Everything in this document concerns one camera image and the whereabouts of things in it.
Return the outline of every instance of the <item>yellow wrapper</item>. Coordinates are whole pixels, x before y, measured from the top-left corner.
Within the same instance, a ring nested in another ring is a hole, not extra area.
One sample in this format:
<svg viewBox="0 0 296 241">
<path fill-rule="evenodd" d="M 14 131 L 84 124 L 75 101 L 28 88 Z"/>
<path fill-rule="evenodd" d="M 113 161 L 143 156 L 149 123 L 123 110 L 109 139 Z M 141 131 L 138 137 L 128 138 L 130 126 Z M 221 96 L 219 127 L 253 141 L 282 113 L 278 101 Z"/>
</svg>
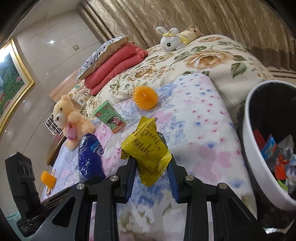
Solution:
<svg viewBox="0 0 296 241">
<path fill-rule="evenodd" d="M 121 144 L 121 156 L 127 154 L 137 160 L 141 182 L 151 186 L 161 176 L 172 159 L 167 146 L 156 131 L 155 119 L 142 116 L 137 129 Z"/>
</svg>

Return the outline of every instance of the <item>floral blanket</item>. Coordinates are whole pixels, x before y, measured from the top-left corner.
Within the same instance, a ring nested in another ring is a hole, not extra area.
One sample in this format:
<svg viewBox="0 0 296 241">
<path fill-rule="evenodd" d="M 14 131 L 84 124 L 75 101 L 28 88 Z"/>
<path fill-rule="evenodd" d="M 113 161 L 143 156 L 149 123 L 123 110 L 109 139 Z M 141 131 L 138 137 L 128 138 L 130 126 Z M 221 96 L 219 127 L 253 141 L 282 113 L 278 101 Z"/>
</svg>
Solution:
<svg viewBox="0 0 296 241">
<path fill-rule="evenodd" d="M 86 103 L 84 115 L 93 120 L 92 112 L 102 102 L 112 105 L 132 97 L 137 86 L 154 89 L 173 82 L 178 76 L 203 73 L 218 90 L 233 121 L 239 104 L 248 92 L 264 80 L 273 80 L 269 71 L 241 44 L 221 35 L 196 39 L 186 47 L 164 52 L 160 45 L 147 50 L 146 59 L 114 77 L 96 96 Z"/>
<path fill-rule="evenodd" d="M 127 121 L 125 128 L 116 134 L 98 120 L 94 122 L 95 135 L 104 149 L 102 163 L 106 176 L 114 175 L 119 166 L 126 164 L 126 160 L 120 159 L 120 145 L 135 130 L 141 116 L 158 117 L 157 130 L 163 133 L 177 164 L 205 183 L 227 183 L 256 215 L 238 136 L 210 78 L 203 74 L 180 76 L 156 92 L 159 103 L 151 111 L 140 110 L 132 99 L 115 105 Z M 63 145 L 53 168 L 57 183 L 52 195 L 79 181 L 78 149 L 69 151 Z M 183 240 L 186 204 L 175 203 L 166 171 L 152 187 L 142 185 L 137 174 L 129 202 L 118 204 L 117 213 L 121 241 Z M 213 240 L 210 207 L 208 213 Z"/>
</svg>

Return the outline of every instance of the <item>curtain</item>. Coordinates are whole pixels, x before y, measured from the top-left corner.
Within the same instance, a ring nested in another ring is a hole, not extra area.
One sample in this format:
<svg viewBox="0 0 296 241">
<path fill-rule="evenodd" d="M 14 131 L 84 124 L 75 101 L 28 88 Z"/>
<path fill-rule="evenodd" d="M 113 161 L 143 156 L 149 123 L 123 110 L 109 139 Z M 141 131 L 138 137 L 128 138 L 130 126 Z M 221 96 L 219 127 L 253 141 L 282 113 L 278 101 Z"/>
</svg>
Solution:
<svg viewBox="0 0 296 241">
<path fill-rule="evenodd" d="M 264 66 L 296 70 L 295 39 L 269 6 L 258 0 L 81 0 L 79 10 L 103 40 L 129 34 L 147 49 L 160 43 L 156 27 L 238 41 Z"/>
</svg>

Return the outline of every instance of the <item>framed painting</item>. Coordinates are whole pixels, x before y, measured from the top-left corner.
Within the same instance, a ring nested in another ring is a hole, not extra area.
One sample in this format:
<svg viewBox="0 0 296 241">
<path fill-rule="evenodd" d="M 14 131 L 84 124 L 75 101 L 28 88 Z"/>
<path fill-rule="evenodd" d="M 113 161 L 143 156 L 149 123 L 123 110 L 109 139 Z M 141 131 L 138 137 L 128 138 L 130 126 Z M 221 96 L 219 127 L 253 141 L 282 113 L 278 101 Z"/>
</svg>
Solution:
<svg viewBox="0 0 296 241">
<path fill-rule="evenodd" d="M 0 136 L 19 101 L 34 84 L 11 39 L 0 49 Z"/>
</svg>

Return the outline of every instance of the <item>silver screw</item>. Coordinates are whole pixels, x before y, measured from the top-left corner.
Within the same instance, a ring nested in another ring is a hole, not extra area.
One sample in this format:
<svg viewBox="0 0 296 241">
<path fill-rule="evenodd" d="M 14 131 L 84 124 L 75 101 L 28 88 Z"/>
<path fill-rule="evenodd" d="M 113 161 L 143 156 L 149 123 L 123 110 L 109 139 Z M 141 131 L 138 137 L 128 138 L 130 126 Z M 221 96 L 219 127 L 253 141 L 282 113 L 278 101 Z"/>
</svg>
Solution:
<svg viewBox="0 0 296 241">
<path fill-rule="evenodd" d="M 227 186 L 226 183 L 219 183 L 219 187 L 220 187 L 221 189 L 226 189 L 228 186 Z"/>
<path fill-rule="evenodd" d="M 187 175 L 185 178 L 186 178 L 187 181 L 193 181 L 194 180 L 194 176 L 192 176 L 192 175 Z"/>
<path fill-rule="evenodd" d="M 111 182 L 115 182 L 117 180 L 118 180 L 118 176 L 116 176 L 116 175 L 113 175 L 113 176 L 110 177 Z"/>
<path fill-rule="evenodd" d="M 79 189 L 79 190 L 83 189 L 84 187 L 85 187 L 85 185 L 83 183 L 78 183 L 76 185 L 76 188 Z"/>
</svg>

